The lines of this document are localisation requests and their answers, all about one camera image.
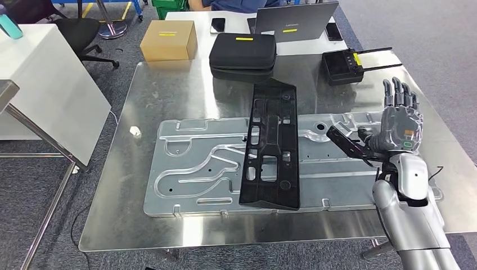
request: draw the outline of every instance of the water bottle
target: water bottle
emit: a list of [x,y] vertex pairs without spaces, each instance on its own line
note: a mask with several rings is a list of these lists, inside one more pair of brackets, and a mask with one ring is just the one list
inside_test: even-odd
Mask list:
[[16,22],[9,18],[7,14],[7,8],[0,4],[0,28],[13,39],[19,39],[23,37],[23,32],[18,27]]

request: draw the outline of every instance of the metal frame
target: metal frame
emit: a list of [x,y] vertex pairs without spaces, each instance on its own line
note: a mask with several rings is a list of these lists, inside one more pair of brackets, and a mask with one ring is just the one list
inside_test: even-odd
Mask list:
[[[11,85],[14,85],[14,87],[18,88],[18,86],[15,85],[14,83],[11,83],[10,86]],[[38,246],[43,238],[43,235],[46,232],[48,225],[50,224],[50,220],[53,217],[53,214],[55,213],[56,206],[58,206],[58,202],[60,201],[61,196],[63,195],[63,191],[65,190],[66,184],[68,183],[68,180],[70,179],[71,175],[73,174],[75,170],[75,167],[77,166],[79,169],[81,169],[84,172],[86,172],[88,168],[85,164],[79,161],[70,151],[64,148],[55,139],[53,139],[50,135],[48,135],[44,130],[42,130],[39,126],[33,123],[26,115],[24,115],[14,105],[9,103],[5,107],[4,111],[12,115],[16,120],[18,120],[28,129],[30,129],[38,137],[47,141],[51,146],[53,146],[60,153],[3,153],[3,154],[0,154],[0,158],[66,158],[68,159],[68,161],[70,161],[70,165],[68,166],[66,173],[60,182],[60,186],[58,190],[56,191],[56,194],[48,208],[48,212],[46,213],[45,218],[43,219],[42,224],[40,225],[38,233],[35,236],[33,243],[31,243],[30,249],[28,250],[25,260],[23,261],[23,264],[21,265],[21,269],[28,269],[28,267],[30,266],[30,263],[32,262],[35,256],[35,253],[37,252]]]

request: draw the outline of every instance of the black plastic bracket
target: black plastic bracket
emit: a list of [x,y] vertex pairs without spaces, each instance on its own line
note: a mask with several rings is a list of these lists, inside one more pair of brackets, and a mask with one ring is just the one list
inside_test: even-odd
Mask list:
[[[274,79],[255,84],[239,204],[298,210],[300,184],[296,87]],[[262,179],[262,165],[276,177]]]
[[346,154],[346,156],[352,159],[361,159],[371,167],[374,166],[369,161],[385,162],[387,160],[385,155],[375,153],[371,151],[369,147],[362,146],[356,141],[351,140],[341,131],[339,131],[339,129],[337,129],[334,125],[332,125],[330,129],[328,129],[328,132],[326,132],[326,136],[337,147],[339,147],[339,149],[341,149]]

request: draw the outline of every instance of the black carrying case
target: black carrying case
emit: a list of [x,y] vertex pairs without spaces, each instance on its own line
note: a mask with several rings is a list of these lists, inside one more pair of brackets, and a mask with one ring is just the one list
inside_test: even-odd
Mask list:
[[276,58],[273,35],[220,33],[209,64],[214,78],[259,83],[273,75]]

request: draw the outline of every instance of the metal table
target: metal table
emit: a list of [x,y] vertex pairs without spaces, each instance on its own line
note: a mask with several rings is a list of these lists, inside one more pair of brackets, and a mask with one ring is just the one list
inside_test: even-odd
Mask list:
[[[366,65],[399,62],[389,51],[362,55]],[[298,89],[298,113],[383,109],[384,78],[416,91],[425,117],[420,148],[444,199],[448,233],[477,231],[477,169],[404,67],[366,73],[330,87],[321,55],[279,56],[274,77]],[[143,201],[159,123],[167,119],[249,116],[252,85],[213,79],[208,60],[139,63],[80,239],[81,251],[349,239],[383,236],[374,210],[151,218]]]

